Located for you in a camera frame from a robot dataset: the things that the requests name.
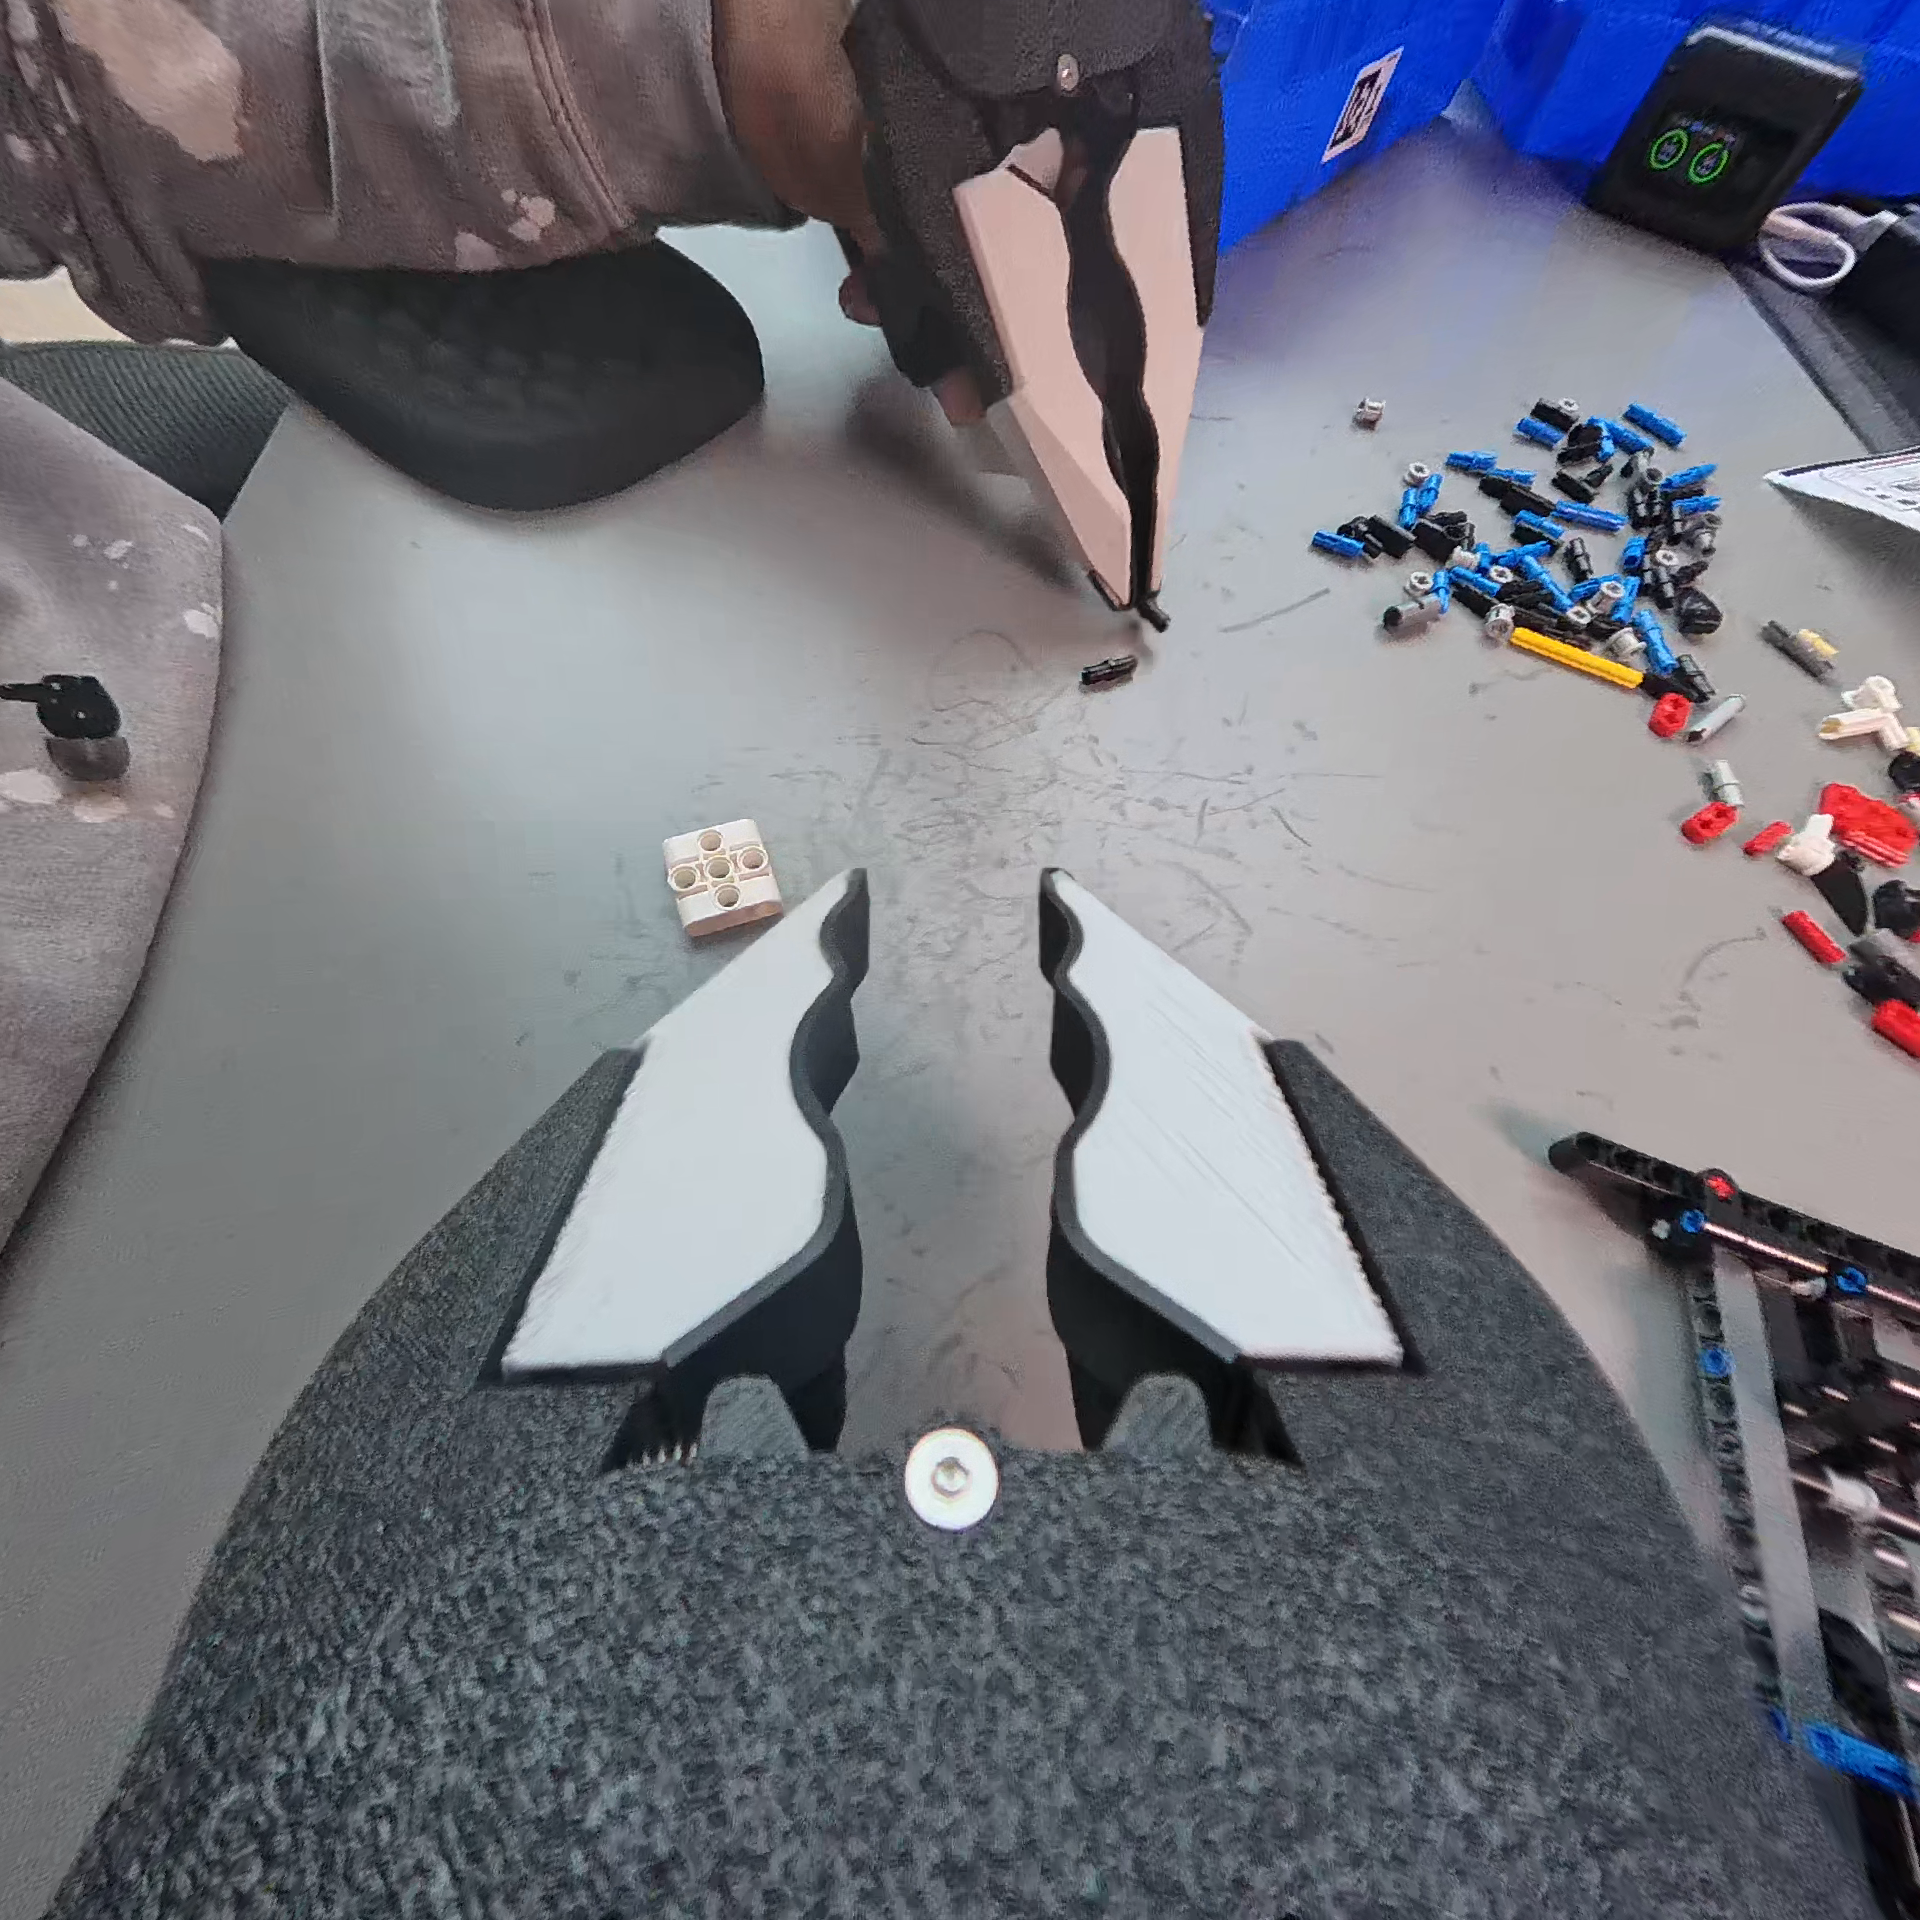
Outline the black mesh chair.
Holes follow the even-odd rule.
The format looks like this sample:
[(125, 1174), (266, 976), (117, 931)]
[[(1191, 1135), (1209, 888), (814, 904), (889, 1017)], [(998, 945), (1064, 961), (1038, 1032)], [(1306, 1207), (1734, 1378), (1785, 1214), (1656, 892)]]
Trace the black mesh chair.
[(1, 344), (1, 375), (216, 519), (294, 403), (229, 346)]

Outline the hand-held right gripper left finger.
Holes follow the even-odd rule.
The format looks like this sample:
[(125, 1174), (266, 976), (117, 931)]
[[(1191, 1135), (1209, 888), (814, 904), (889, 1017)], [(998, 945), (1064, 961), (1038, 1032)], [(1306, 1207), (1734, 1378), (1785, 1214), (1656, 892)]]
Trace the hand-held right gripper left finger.
[(831, 1106), (871, 888), (840, 872), (661, 1017), (546, 1234), (504, 1378), (828, 1376), (862, 1254)]

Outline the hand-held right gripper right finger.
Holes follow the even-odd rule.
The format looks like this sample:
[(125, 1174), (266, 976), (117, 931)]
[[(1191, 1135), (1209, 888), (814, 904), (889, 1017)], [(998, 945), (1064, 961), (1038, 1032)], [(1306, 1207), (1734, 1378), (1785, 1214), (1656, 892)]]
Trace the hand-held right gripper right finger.
[(1072, 1113), (1050, 1196), (1070, 1274), (1228, 1364), (1400, 1370), (1272, 1035), (1066, 872), (1039, 878), (1039, 958)]

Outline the blue plastic bin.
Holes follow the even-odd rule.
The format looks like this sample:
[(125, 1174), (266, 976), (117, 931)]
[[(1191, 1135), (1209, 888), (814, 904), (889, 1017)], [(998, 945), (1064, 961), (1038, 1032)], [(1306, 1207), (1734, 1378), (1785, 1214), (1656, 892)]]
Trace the blue plastic bin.
[(1916, 180), (1916, 3), (1508, 3), (1471, 82), (1516, 151), (1592, 170), (1706, 22), (1761, 23), (1860, 64), (1862, 96), (1813, 183), (1893, 195)]

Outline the grey desk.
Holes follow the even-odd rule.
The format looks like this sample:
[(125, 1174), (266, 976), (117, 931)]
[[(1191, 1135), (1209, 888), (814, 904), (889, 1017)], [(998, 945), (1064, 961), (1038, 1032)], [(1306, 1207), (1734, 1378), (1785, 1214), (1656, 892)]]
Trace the grey desk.
[[(765, 363), (696, 460), (504, 519), (287, 416), (225, 521), (181, 878), (5, 1264), (5, 1915), (47, 1907), (373, 1290), (738, 954), (680, 936), (669, 832), (753, 816), (793, 900), (871, 878), (837, 1106), (857, 1457), (934, 1424), (1077, 1447), (1041, 1278), (1046, 867), (1327, 1064), (1561, 1305), (1694, 1513), (1672, 1298), (1548, 1143), (1720, 1167), (1916, 1251), (1916, 1064), (1778, 931), (1805, 888), (1682, 844), (1694, 753), (1468, 620), (1385, 641), (1400, 575), (1306, 550), (1535, 399), (1641, 400), (1719, 466), (1698, 658), (1744, 711), (1709, 753), (1759, 820), (1878, 785), (1759, 625), (1910, 692), (1916, 537), (1767, 486), (1862, 444), (1728, 271), (1465, 122), (1365, 163), (1218, 273), (1153, 638), (840, 321), (828, 233), (676, 243)], [(1126, 654), (1128, 684), (1079, 688)]]

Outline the person's left forearm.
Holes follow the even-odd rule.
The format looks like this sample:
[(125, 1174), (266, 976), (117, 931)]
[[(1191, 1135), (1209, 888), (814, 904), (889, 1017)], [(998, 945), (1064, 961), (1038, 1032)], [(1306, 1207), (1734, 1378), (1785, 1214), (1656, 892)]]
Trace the person's left forearm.
[(208, 263), (513, 273), (780, 230), (709, 6), (5, 3), (1, 267), (212, 344)]

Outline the person's left hand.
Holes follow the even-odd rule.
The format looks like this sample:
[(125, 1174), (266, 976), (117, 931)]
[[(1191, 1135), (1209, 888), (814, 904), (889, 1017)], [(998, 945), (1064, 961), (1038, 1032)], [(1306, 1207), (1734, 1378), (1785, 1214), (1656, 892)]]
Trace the person's left hand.
[(854, 265), (839, 304), (874, 330), (881, 255), (865, 188), (865, 116), (848, 59), (850, 3), (716, 3), (711, 64), (738, 148), (791, 211), (842, 233)]

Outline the pile of blue black pins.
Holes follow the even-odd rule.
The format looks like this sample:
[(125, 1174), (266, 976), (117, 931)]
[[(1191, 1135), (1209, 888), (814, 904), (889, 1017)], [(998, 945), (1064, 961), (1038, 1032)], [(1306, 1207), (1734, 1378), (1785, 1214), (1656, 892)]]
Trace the pile of blue black pins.
[(1508, 654), (1521, 657), (1504, 635), (1524, 626), (1728, 698), (1694, 654), (1722, 622), (1706, 588), (1720, 468), (1687, 452), (1687, 430), (1638, 400), (1606, 416), (1543, 399), (1508, 444), (1409, 462), (1390, 508), (1319, 527), (1306, 550), (1344, 569), (1396, 569), (1388, 607), (1431, 592), (1441, 617), (1468, 617)]

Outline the yellow toy axle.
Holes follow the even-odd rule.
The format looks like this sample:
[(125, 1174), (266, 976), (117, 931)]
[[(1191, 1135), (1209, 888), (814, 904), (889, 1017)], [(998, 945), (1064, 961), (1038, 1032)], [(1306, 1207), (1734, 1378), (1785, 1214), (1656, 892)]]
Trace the yellow toy axle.
[(1504, 635), (1504, 643), (1524, 657), (1565, 667), (1583, 679), (1600, 681), (1613, 688), (1641, 690), (1645, 684), (1644, 672), (1630, 664), (1600, 657), (1594, 652), (1589, 652), (1586, 647), (1572, 644), (1569, 641), (1559, 641), (1553, 635), (1538, 634), (1524, 626), (1510, 630)]

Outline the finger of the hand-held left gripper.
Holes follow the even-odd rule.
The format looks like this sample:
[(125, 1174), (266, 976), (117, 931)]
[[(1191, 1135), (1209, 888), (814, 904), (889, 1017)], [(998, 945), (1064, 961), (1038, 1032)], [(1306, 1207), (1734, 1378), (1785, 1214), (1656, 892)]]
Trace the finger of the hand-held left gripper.
[(1168, 527), (1180, 488), (1193, 386), (1205, 330), (1193, 284), (1193, 243), (1177, 128), (1141, 128), (1108, 188), (1111, 240), (1120, 263), (1133, 339), (1121, 351), (1114, 420), (1132, 438), (1124, 492), (1132, 508), (1133, 602), (1157, 602)]
[(1005, 393), (986, 407), (992, 433), (1095, 591), (1126, 609), (1133, 518), (1108, 462), (1101, 403), (1072, 344), (1062, 175), (1064, 138), (1045, 128), (950, 196), (1005, 367)]

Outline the white square toy connector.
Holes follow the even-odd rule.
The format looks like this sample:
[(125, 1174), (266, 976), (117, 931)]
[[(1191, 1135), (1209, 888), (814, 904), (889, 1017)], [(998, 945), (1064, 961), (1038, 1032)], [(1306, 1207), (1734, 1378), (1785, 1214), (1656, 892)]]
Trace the white square toy connector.
[(662, 878), (689, 939), (775, 922), (783, 897), (753, 818), (733, 818), (662, 842)]

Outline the grey black toy chassis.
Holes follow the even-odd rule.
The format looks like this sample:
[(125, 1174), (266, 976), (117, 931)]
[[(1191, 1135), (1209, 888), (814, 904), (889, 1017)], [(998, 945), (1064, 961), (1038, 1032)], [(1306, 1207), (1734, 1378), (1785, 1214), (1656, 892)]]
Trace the grey black toy chassis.
[(1916, 1915), (1916, 1258), (1594, 1135), (1548, 1161), (1682, 1286), (1751, 1689), (1878, 1912)]

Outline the sticker sheet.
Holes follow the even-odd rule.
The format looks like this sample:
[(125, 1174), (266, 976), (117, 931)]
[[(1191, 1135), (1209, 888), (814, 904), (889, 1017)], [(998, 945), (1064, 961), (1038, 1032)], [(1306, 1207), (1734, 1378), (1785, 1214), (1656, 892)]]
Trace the sticker sheet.
[(1918, 534), (1918, 446), (1769, 472), (1767, 486)]

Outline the black oval pad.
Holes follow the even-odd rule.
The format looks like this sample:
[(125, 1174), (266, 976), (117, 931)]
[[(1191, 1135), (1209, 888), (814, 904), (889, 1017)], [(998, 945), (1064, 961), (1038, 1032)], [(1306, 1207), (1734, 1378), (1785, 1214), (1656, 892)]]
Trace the black oval pad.
[(633, 489), (762, 393), (744, 310), (658, 240), (497, 273), (210, 262), (202, 281), (215, 321), (289, 396), (480, 511)]

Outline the blue bin with square tag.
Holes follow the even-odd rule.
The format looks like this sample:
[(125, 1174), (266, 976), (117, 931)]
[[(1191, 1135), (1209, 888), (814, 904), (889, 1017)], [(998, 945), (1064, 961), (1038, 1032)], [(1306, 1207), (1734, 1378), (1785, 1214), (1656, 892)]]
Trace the blue bin with square tag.
[(1206, 3), (1225, 167), (1218, 252), (1429, 126), (1500, 3)]

